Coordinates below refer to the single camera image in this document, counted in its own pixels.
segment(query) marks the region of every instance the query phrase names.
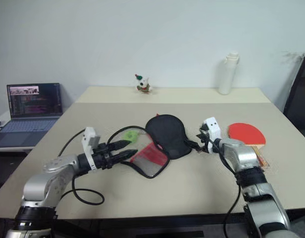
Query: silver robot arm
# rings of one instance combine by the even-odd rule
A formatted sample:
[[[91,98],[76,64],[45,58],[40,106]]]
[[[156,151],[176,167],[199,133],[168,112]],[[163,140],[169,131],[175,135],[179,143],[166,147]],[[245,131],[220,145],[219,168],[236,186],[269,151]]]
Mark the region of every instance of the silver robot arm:
[[[44,166],[41,174],[28,180],[15,225],[8,231],[7,238],[50,238],[56,206],[73,177],[82,176],[91,170],[110,169],[137,152],[124,150],[112,155],[111,151],[124,148],[130,141],[121,140],[110,144],[98,142],[99,136],[95,130],[87,127],[82,138],[83,154],[57,157]]]
[[[266,180],[255,151],[243,142],[221,139],[215,118],[204,121],[198,137],[205,146],[197,148],[207,153],[220,153],[230,161],[237,184],[242,187],[245,216],[254,238],[298,238],[290,231],[290,221],[271,184]]]

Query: ping pong paddle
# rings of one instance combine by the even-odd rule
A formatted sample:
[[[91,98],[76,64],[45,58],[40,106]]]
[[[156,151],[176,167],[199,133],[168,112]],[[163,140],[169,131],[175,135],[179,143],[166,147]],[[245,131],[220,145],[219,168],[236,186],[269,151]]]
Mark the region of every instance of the ping pong paddle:
[[[234,123],[229,126],[228,135],[231,139],[240,140],[251,146],[262,167],[268,167],[267,161],[261,155],[259,148],[266,144],[266,139],[259,129],[246,123]]]

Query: toy dog figurine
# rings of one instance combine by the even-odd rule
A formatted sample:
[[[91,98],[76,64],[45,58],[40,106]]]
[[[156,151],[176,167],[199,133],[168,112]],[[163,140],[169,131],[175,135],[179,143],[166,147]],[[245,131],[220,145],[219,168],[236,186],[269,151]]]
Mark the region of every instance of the toy dog figurine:
[[[138,74],[135,74],[137,80],[138,80],[138,85],[137,85],[137,90],[141,91],[143,93],[149,93],[152,91],[152,87],[149,85],[148,80],[149,78],[142,77]]]

